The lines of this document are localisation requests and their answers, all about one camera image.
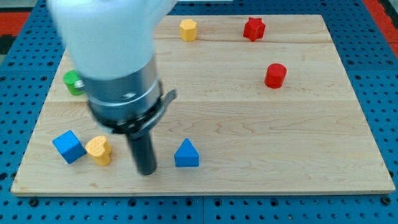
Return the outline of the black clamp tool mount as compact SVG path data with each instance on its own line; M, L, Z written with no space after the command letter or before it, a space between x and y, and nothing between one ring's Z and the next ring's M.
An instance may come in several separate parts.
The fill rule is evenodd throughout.
M157 99L155 104L139 115L132 118L112 118L117 112L126 112L120 106L105 107L104 114L93 110L95 120L111 134L126 134L130 139L139 139L149 134L167 111L169 104L177 98L176 89L170 90L166 95Z

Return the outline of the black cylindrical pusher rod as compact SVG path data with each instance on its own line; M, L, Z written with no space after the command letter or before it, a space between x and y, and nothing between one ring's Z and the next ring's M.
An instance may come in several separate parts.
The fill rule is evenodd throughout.
M133 159L141 175L151 175L157 168L157 161L150 132L126 134Z

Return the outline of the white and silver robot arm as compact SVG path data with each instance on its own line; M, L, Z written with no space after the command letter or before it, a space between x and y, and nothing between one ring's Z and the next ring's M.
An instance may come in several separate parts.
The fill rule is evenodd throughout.
M177 97L164 93L154 30L176 0L57 0L47 3L94 119L125 134L140 174L157 167L151 129Z

